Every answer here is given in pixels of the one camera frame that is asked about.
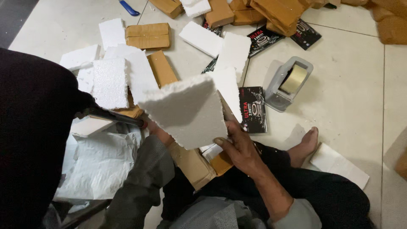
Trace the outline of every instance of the tape roll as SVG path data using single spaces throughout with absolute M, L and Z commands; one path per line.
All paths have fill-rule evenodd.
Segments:
M 294 64 L 291 74 L 285 78 L 285 81 L 281 84 L 280 89 L 290 94 L 294 93 L 302 84 L 306 75 L 306 69 Z

